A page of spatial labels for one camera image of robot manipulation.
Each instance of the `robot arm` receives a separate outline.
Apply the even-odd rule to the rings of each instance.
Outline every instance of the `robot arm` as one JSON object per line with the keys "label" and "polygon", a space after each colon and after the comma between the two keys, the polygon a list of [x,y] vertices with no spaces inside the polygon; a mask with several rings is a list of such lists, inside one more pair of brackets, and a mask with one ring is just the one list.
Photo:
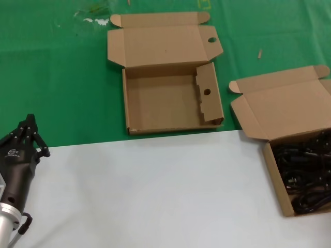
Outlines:
{"label": "robot arm", "polygon": [[[49,157],[46,143],[38,134],[36,119],[28,114],[16,129],[0,140],[0,179],[3,179],[0,192],[0,248],[13,247],[26,232],[32,218],[24,213],[30,184],[35,175],[41,157]],[[26,222],[9,243],[10,235],[16,230],[22,216]]]}

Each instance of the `hole in box flap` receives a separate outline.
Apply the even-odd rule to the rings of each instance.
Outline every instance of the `hole in box flap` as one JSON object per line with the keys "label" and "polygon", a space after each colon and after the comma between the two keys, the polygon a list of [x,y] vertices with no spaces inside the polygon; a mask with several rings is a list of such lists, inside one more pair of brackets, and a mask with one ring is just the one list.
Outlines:
{"label": "hole in box flap", "polygon": [[208,96],[208,95],[210,94],[210,89],[205,89],[205,90],[203,91],[203,93],[204,93],[206,96]]}
{"label": "hole in box flap", "polygon": [[217,41],[217,39],[215,37],[211,37],[211,38],[208,39],[209,43],[214,43],[216,41]]}

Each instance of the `circular hole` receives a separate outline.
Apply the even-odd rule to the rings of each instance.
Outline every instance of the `circular hole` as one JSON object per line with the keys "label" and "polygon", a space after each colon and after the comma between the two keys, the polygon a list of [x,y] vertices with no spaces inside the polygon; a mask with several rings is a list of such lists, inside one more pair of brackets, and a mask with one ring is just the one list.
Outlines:
{"label": "circular hole", "polygon": [[208,39],[209,43],[214,43],[217,39],[215,37],[211,37]]}
{"label": "circular hole", "polygon": [[210,94],[210,89],[205,89],[205,90],[203,91],[203,93],[204,93],[206,96],[208,96],[208,95]]}
{"label": "circular hole", "polygon": [[11,203],[15,203],[15,199],[12,198],[12,197],[9,197],[8,200],[9,200]]}

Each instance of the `silver metal cylinder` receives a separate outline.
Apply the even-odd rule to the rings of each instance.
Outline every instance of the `silver metal cylinder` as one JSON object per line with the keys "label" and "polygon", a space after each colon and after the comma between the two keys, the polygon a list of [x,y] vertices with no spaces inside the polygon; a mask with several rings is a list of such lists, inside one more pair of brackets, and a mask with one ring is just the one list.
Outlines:
{"label": "silver metal cylinder", "polygon": [[0,248],[7,248],[10,235],[20,225],[22,215],[11,205],[0,203]]}
{"label": "silver metal cylinder", "polygon": [[0,215],[0,248],[7,248],[14,223],[8,215]]}

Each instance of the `box lid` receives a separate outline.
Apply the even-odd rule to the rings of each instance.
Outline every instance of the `box lid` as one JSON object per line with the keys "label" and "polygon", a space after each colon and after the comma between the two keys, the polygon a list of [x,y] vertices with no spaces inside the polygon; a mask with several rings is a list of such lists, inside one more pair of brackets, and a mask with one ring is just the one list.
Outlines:
{"label": "box lid", "polygon": [[207,12],[112,15],[108,59],[126,68],[206,63],[223,52]]}
{"label": "box lid", "polygon": [[230,82],[231,106],[248,137],[272,140],[331,127],[327,66],[308,66]]}

